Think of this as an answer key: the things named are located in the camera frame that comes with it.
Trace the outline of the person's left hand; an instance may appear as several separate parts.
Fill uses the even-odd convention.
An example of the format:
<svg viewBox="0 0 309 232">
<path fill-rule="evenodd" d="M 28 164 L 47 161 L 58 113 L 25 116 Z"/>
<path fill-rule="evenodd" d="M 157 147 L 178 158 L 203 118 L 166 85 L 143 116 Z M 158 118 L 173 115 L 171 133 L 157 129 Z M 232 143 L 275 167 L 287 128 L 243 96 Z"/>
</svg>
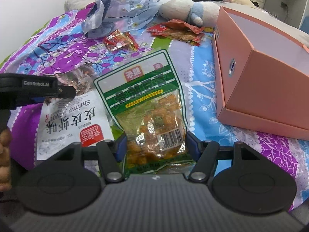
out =
<svg viewBox="0 0 309 232">
<path fill-rule="evenodd" d="M 11 161 L 10 161 L 10 149 L 9 145 L 12 140 L 10 129 L 6 127 L 1 132 L 1 143 L 0 143 L 0 191 L 5 192 L 11 189 Z"/>
</svg>

